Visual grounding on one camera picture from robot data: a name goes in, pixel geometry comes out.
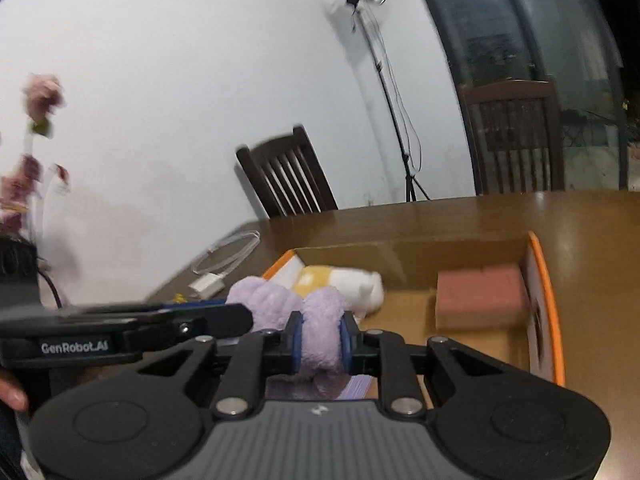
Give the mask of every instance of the lavender plush toy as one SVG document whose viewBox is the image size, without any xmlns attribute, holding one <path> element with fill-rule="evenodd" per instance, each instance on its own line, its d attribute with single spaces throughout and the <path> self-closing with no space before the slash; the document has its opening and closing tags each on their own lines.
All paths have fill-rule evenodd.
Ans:
<svg viewBox="0 0 640 480">
<path fill-rule="evenodd" d="M 342 368 L 340 318 L 349 302 L 332 286 L 319 288 L 304 300 L 283 286 L 257 276 L 240 280 L 229 290 L 227 303 L 242 303 L 254 315 L 253 332 L 282 330 L 289 315 L 302 313 L 302 363 L 294 376 L 267 380 L 268 399 L 335 399 L 350 379 Z"/>
</svg>

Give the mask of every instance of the chair backrest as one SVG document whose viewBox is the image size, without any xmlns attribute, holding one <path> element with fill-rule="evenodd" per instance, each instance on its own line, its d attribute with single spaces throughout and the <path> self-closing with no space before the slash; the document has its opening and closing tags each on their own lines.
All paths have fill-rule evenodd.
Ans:
<svg viewBox="0 0 640 480">
<path fill-rule="evenodd" d="M 270 218 L 338 209 L 305 129 L 266 140 L 236 156 Z"/>
<path fill-rule="evenodd" d="M 461 88 L 482 192 L 564 190 L 562 129 L 552 82 L 506 80 Z"/>
</svg>

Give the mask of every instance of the white plush toy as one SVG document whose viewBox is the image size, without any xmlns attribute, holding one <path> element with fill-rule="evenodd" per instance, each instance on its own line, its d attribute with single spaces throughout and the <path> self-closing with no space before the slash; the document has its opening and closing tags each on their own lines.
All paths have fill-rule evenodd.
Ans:
<svg viewBox="0 0 640 480">
<path fill-rule="evenodd" d="M 334 286 L 351 303 L 351 310 L 364 317 L 380 308 L 385 299 L 382 277 L 377 272 L 344 267 L 308 266 L 300 270 L 292 290 L 303 298 L 323 286 Z"/>
</svg>

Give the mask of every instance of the finger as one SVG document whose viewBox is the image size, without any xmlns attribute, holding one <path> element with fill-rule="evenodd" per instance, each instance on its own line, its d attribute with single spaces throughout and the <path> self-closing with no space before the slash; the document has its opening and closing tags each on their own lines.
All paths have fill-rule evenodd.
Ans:
<svg viewBox="0 0 640 480">
<path fill-rule="evenodd" d="M 90 368 L 85 368 L 84 372 L 82 372 L 82 374 L 80 375 L 78 382 L 80 384 L 88 383 L 89 381 L 104 377 L 105 375 L 119 370 L 120 368 L 122 368 L 122 365 L 93 366 Z"/>
<path fill-rule="evenodd" d="M 29 406 L 27 395 L 7 370 L 0 370 L 0 400 L 16 412 L 24 412 Z"/>
</svg>

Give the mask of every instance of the cardboard box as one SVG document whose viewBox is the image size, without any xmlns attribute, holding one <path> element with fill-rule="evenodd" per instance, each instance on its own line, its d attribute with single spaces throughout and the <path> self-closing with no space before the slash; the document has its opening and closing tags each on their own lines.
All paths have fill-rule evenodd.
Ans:
<svg viewBox="0 0 640 480">
<path fill-rule="evenodd" d="M 407 343 L 436 335 L 434 306 L 440 270 L 518 263 L 530 299 L 526 326 L 510 330 L 445 332 L 445 335 L 501 361 L 564 386 L 562 340 L 551 282 L 540 242 L 532 232 L 510 238 L 416 238 L 287 251 L 264 277 L 291 288 L 307 265 L 377 271 L 385 285 L 381 309 L 361 330 L 397 332 Z"/>
</svg>

